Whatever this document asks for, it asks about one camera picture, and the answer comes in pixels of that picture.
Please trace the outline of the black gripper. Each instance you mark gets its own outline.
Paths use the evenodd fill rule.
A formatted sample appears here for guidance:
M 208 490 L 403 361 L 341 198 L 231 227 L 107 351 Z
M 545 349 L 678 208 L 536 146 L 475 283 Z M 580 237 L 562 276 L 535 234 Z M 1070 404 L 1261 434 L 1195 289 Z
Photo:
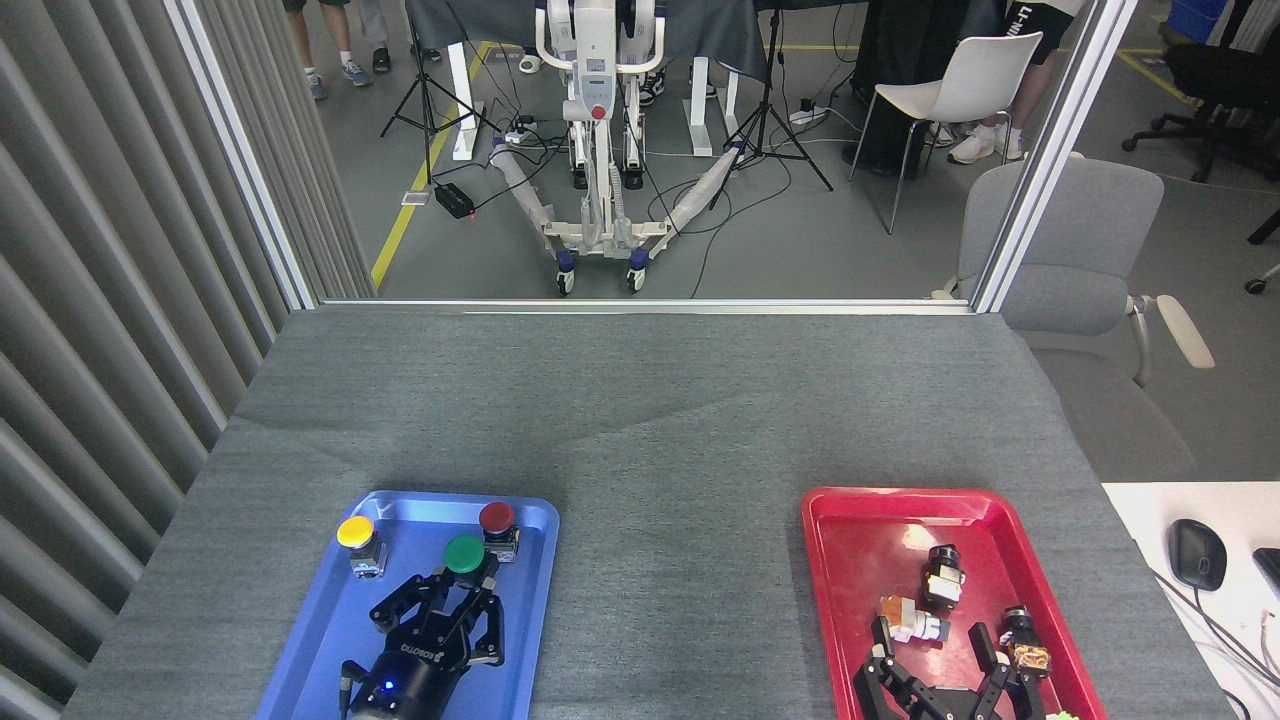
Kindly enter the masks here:
M 387 634 L 415 609 L 442 607 L 452 587 L 448 568 L 415 574 L 370 610 L 370 620 Z M 504 661 L 503 605 L 495 578 L 485 575 L 449 616 L 416 618 L 388 634 L 383 653 L 351 701 L 349 716 L 440 719 L 467 669 L 498 667 Z
M 1041 680 L 1047 648 L 1032 625 L 1015 624 L 992 642 L 983 623 L 969 630 L 975 660 L 986 676 L 978 691 L 937 692 L 896 660 L 887 618 L 870 624 L 870 650 L 855 676 L 864 719 L 996 719 L 996 705 L 1010 694 L 1016 719 L 1046 719 Z

